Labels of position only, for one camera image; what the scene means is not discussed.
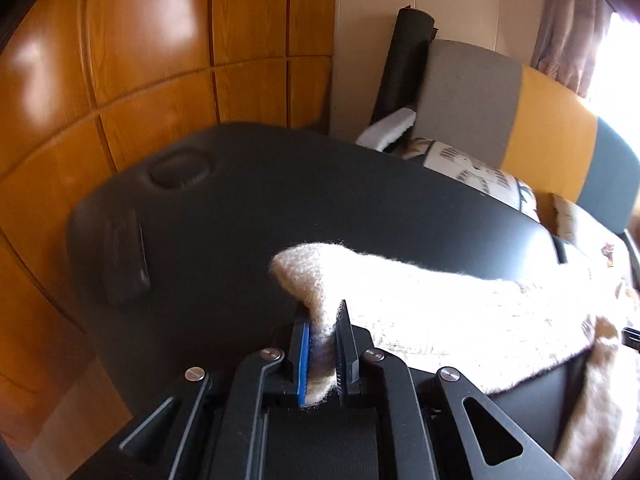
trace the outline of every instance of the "gray upholstery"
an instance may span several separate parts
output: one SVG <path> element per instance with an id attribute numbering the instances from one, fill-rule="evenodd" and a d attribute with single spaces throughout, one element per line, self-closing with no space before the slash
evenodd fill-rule
<path id="1" fill-rule="evenodd" d="M 500 167 L 518 108 L 522 66 L 491 50 L 435 40 L 413 137 L 439 140 Z"/>
<path id="2" fill-rule="evenodd" d="M 638 194 L 640 161 L 625 140 L 598 118 L 598 134 L 577 204 L 614 233 L 629 222 Z"/>

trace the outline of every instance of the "beige fabric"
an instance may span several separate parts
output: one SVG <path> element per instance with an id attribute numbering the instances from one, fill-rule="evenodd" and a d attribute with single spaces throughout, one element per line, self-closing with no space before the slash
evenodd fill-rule
<path id="1" fill-rule="evenodd" d="M 586 97 L 611 13 L 604 0 L 546 0 L 532 67 Z"/>
<path id="2" fill-rule="evenodd" d="M 575 480 L 609 480 L 637 436 L 638 352 L 622 346 L 620 332 L 599 318 L 584 387 L 562 434 L 555 459 Z"/>
<path id="3" fill-rule="evenodd" d="M 593 272 L 610 274 L 633 286 L 626 244 L 580 206 L 554 194 L 558 236 L 579 249 L 593 263 Z"/>

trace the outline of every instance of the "yellow stripe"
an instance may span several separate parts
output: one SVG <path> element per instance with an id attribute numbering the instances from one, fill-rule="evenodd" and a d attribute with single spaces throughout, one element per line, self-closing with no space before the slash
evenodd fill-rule
<path id="1" fill-rule="evenodd" d="M 596 142 L 598 118 L 576 94 L 523 66 L 520 99 L 502 169 L 529 184 L 538 215 L 555 227 L 550 193 L 580 196 Z"/>

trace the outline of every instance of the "black plastic panel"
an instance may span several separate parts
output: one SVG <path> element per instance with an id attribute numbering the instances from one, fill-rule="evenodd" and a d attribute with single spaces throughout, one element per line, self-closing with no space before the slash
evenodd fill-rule
<path id="1" fill-rule="evenodd" d="M 148 168 L 185 148 L 215 160 L 215 172 L 184 189 L 156 186 Z M 131 208 L 152 286 L 116 305 L 102 281 L 102 238 Z M 558 264 L 542 226 L 446 176 L 308 132 L 211 128 L 117 175 L 68 221 L 84 323 L 130 409 L 188 367 L 235 366 L 266 346 L 296 307 L 269 262 L 304 242 L 480 278 Z"/>

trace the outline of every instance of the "white wall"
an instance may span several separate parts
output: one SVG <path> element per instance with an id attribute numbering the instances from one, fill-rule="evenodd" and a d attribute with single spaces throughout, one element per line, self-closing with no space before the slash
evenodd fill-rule
<path id="1" fill-rule="evenodd" d="M 430 13 L 438 37 L 465 41 L 528 64 L 544 0 L 336 0 L 330 133 L 354 140 L 369 123 L 396 14 Z"/>

